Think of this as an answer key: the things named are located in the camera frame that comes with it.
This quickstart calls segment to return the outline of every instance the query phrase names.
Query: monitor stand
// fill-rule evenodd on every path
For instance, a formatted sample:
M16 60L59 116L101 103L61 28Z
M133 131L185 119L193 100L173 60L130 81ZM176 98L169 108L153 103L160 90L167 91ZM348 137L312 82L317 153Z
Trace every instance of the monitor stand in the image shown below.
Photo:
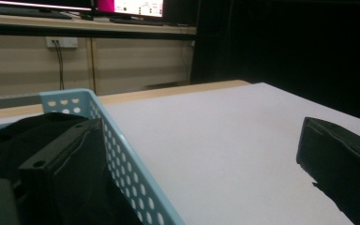
M151 22L151 21L135 20L135 19L132 19L131 17L125 17L125 16L111 17L110 22L121 23L121 24L132 24L132 25L150 25L150 26L164 25L164 22Z
M61 14L58 11L50 11L46 9L32 9L19 7L0 7L0 15L22 16L22 17L38 17L71 20L72 18Z

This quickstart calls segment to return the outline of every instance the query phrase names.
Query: electrical socket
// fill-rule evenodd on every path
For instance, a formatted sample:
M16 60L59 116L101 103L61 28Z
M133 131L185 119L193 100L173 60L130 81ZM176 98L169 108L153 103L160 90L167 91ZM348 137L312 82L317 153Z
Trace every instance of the electrical socket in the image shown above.
M58 41L61 48L78 48L77 37L46 37L46 46L55 48L53 41Z

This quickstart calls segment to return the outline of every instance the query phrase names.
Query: wall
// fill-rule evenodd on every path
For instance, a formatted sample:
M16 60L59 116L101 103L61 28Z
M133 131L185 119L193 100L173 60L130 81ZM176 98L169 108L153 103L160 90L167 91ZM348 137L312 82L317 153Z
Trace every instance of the wall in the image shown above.
M78 38L63 49L65 88L95 89L98 95L159 83L186 83L190 42ZM0 96L59 89L55 49L45 37L0 36Z

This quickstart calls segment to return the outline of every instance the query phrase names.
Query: computer monitor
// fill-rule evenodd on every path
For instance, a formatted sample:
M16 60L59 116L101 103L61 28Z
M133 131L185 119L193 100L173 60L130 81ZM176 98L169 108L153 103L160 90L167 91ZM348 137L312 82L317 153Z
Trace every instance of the computer monitor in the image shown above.
M162 18L164 0L97 0L97 12L116 16Z
M93 0L0 0L0 14L71 19L62 11L92 11Z

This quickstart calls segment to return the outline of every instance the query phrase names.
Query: wooden desk edge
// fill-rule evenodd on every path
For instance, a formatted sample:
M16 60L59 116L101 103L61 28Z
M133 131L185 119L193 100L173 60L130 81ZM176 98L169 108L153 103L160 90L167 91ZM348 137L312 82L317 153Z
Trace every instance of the wooden desk edge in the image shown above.
M158 98L158 97L165 97L172 95L195 93L201 91L218 90L218 89L230 88L230 87L236 87L236 86L242 86L248 84L250 83L240 80L228 81L228 82L210 82L203 84L193 84L186 86L154 89L148 91L115 94L115 95L101 96L98 98L102 104L115 104L115 103L121 103L121 102L133 101L133 100L147 99L147 98ZM29 106L15 107L15 108L0 109L0 118L33 114L33 113L43 113L42 106L29 105Z

